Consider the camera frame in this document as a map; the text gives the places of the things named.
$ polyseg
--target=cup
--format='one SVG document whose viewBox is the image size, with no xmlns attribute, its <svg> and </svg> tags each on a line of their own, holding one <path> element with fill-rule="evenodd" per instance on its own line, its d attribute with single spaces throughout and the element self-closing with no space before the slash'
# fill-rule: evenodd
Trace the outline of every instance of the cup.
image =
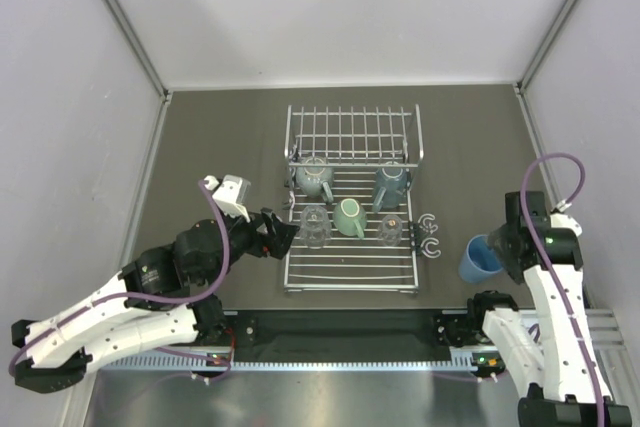
<svg viewBox="0 0 640 427">
<path fill-rule="evenodd" d="M 467 244 L 458 274 L 462 280 L 477 284 L 493 277 L 502 270 L 496 254 L 487 245 L 486 235 L 476 235 Z"/>
<path fill-rule="evenodd" d="M 303 159 L 302 167 L 296 169 L 296 183 L 307 197 L 322 197 L 328 203 L 333 203 L 333 169 L 326 166 L 327 161 L 322 157 L 307 157 Z"/>
<path fill-rule="evenodd" d="M 373 188 L 373 207 L 378 213 L 382 209 L 395 209 L 407 195 L 407 170 L 393 167 L 395 162 L 387 162 L 376 172 L 376 185 Z"/>
<path fill-rule="evenodd" d="M 364 229 L 367 226 L 367 213 L 355 199 L 344 199 L 333 211 L 333 224 L 347 237 L 358 236 L 364 239 Z"/>
<path fill-rule="evenodd" d="M 385 215 L 378 226 L 378 240 L 389 247 L 398 245 L 402 240 L 402 219 L 397 215 Z"/>
<path fill-rule="evenodd" d="M 320 249 L 331 241 L 331 221 L 327 209 L 308 205 L 300 215 L 300 238 L 307 247 Z"/>
</svg>

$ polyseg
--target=clear glass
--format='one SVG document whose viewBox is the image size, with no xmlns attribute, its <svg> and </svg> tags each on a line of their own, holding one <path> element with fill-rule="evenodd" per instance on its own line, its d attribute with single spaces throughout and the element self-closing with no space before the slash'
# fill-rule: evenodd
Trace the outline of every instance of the clear glass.
<svg viewBox="0 0 640 427">
<path fill-rule="evenodd" d="M 385 215 L 378 227 L 378 240 L 389 247 L 398 245 L 402 240 L 402 219 L 397 215 Z"/>
<path fill-rule="evenodd" d="M 331 241 L 331 221 L 327 209 L 308 205 L 300 216 L 300 238 L 307 247 L 320 249 Z"/>
</svg>

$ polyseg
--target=blue cup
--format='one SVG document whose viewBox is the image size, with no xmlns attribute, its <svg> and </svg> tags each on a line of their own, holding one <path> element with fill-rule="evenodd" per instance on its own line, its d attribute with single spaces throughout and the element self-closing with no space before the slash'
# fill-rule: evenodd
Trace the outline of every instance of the blue cup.
<svg viewBox="0 0 640 427">
<path fill-rule="evenodd" d="M 465 282 L 477 284 L 502 271 L 502 263 L 487 245 L 486 235 L 476 235 L 467 244 L 458 273 Z"/>
</svg>

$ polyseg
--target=dark gray table surface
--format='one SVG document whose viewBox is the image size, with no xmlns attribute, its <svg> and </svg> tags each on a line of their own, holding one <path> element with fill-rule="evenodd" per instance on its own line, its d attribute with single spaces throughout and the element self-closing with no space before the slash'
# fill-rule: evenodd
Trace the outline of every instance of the dark gray table surface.
<svg viewBox="0 0 640 427">
<path fill-rule="evenodd" d="M 497 289 L 531 306 L 505 273 L 480 285 L 457 273 L 468 240 L 504 222 L 504 194 L 517 190 L 534 158 L 509 85 L 367 87 L 175 93 L 144 208 L 136 254 L 173 241 L 210 217 L 198 179 L 235 174 L 252 183 L 247 207 L 278 207 L 287 198 L 284 144 L 287 106 L 419 104 L 424 165 L 412 191 L 414 215 L 430 212 L 440 227 L 442 256 L 422 259 L 416 296 L 384 292 L 285 294 L 283 266 L 245 256 L 219 290 L 228 309 L 461 307 L 475 292 Z M 542 189 L 536 176 L 532 188 Z"/>
</svg>

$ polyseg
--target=metal wire rack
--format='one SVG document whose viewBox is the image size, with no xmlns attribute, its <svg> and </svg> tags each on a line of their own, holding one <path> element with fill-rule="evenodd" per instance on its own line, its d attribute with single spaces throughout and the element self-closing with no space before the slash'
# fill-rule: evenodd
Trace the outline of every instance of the metal wire rack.
<svg viewBox="0 0 640 427">
<path fill-rule="evenodd" d="M 296 238 L 285 259 L 284 288 L 304 290 L 368 290 L 415 293 L 419 288 L 413 238 L 411 192 L 393 211 L 371 212 L 376 171 L 387 162 L 409 171 L 409 179 L 424 157 L 420 108 L 289 106 L 285 159 L 294 205 L 289 222 L 299 223 L 308 205 L 324 205 L 307 198 L 295 182 L 295 170 L 306 157 L 324 157 L 334 168 L 333 195 L 337 204 L 355 198 L 367 210 L 365 238 L 346 237 L 332 226 L 332 240 L 310 249 Z M 333 220 L 334 205 L 325 206 Z M 383 246 L 377 228 L 387 214 L 403 220 L 399 245 Z"/>
</svg>

